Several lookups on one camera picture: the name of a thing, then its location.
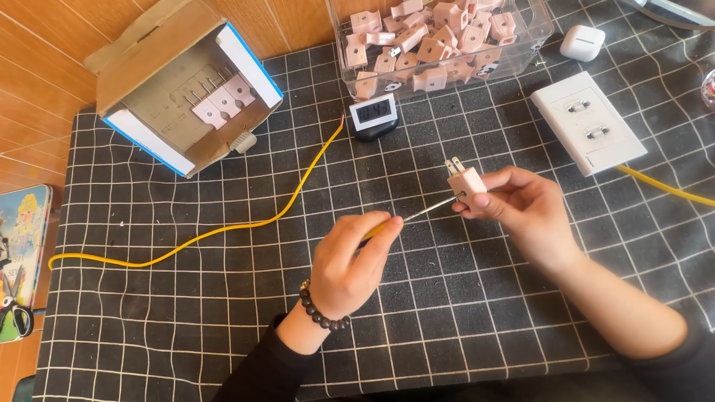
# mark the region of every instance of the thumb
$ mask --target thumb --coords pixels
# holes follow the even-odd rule
[[[520,221],[523,219],[523,212],[488,192],[475,194],[473,202],[474,205],[483,212],[485,217],[498,221],[506,226],[507,229],[518,227]]]

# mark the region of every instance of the yellow electrical wire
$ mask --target yellow electrical wire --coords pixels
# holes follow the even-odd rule
[[[677,195],[678,197],[683,197],[690,201],[700,202],[701,204],[710,205],[711,207],[715,207],[715,201],[713,201],[713,200],[709,200],[704,197],[699,197],[698,195],[693,195],[693,194],[684,192],[682,190],[678,190],[676,188],[670,187],[669,185],[661,183],[652,177],[648,177],[648,176],[644,175],[643,173],[637,172],[637,171],[631,169],[630,167],[618,165],[618,166],[616,166],[616,169],[622,171],[623,173],[628,173],[629,175],[635,177],[636,179],[643,180],[644,182],[650,184],[651,186],[657,187],[663,191],[667,191],[667,192],[671,193],[672,195]]]
[[[298,184],[298,187],[295,188],[295,191],[293,192],[293,196],[290,198],[288,203],[285,205],[285,208],[283,208],[282,211],[278,213],[278,215],[275,215],[274,217],[268,219],[268,220],[263,220],[261,222],[255,222],[255,223],[239,223],[236,225],[230,225],[226,227],[221,227],[216,230],[212,230],[210,232],[206,232],[203,235],[196,236],[191,240],[186,241],[184,244],[180,245],[179,247],[176,247],[175,249],[169,251],[168,253],[162,255],[159,258],[155,258],[151,261],[147,261],[145,263],[128,263],[125,261],[120,261],[120,260],[113,260],[111,258],[105,258],[105,257],[99,257],[97,255],[90,255],[90,254],[83,254],[83,253],[64,253],[64,254],[57,254],[52,256],[52,258],[49,259],[47,262],[47,265],[49,265],[49,269],[52,269],[52,262],[55,260],[58,260],[60,258],[84,258],[86,260],[94,260],[94,261],[99,261],[101,263],[109,263],[109,264],[116,264],[116,265],[122,265],[124,267],[132,267],[132,268],[141,268],[141,267],[147,267],[151,264],[156,264],[159,261],[165,260],[168,257],[171,257],[172,255],[178,253],[181,249],[184,247],[190,245],[193,242],[197,242],[198,240],[204,239],[206,237],[209,237],[211,235],[215,235],[216,233],[221,233],[221,232],[226,232],[228,230],[233,230],[233,229],[247,229],[249,227],[259,227],[263,225],[268,225],[271,222],[274,222],[278,220],[280,217],[282,217],[293,205],[293,202],[298,196],[298,193],[300,193],[300,189],[303,187],[303,184],[305,183],[305,180],[308,178],[308,175],[310,175],[310,171],[312,171],[313,167],[317,163],[317,161],[320,159],[322,154],[325,152],[327,149],[327,146],[330,145],[330,143],[337,137],[337,135],[342,131],[342,124],[343,120],[345,119],[345,115],[343,115],[340,118],[340,126],[335,130],[335,132],[330,136],[330,138],[325,142],[325,145],[322,146],[322,149],[318,154],[315,156],[315,159],[310,163],[310,166],[308,166],[308,169],[305,171],[305,174],[303,175],[302,179],[300,179],[300,183]]]

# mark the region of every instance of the fingernail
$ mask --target fingernail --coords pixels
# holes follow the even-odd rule
[[[484,208],[489,205],[489,196],[484,192],[477,194],[474,196],[474,203],[477,206]]]

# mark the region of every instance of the cardboard box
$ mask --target cardboard box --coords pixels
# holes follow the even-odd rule
[[[206,0],[161,0],[121,37],[84,61],[97,74],[97,113],[109,126],[184,177],[239,147],[278,108],[283,94],[228,20]],[[191,99],[208,95],[228,72],[240,74],[256,100],[216,130]]]

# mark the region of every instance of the table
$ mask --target table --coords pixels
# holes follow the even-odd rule
[[[35,395],[98,401],[208,401],[293,306],[312,250],[341,215],[414,213],[448,193],[445,158],[480,172],[517,165],[556,180],[578,243],[638,288],[710,330],[715,324],[715,215],[616,170],[584,178],[525,100],[581,70],[594,75],[649,153],[630,162],[715,197],[715,114],[696,88],[715,68],[712,33],[662,26],[614,0],[550,0],[558,33],[545,64],[519,77],[400,103],[379,142],[343,132],[278,223],[201,240],[151,269],[66,259],[55,269]],[[596,25],[607,47],[564,59],[564,29]],[[332,134],[345,104],[334,45],[265,61],[286,94],[247,156],[190,180],[104,126],[74,121],[58,253],[146,261],[226,223],[272,217]],[[300,400],[495,378],[613,368],[583,316],[503,235],[448,208],[410,223],[378,291],[328,338]]]

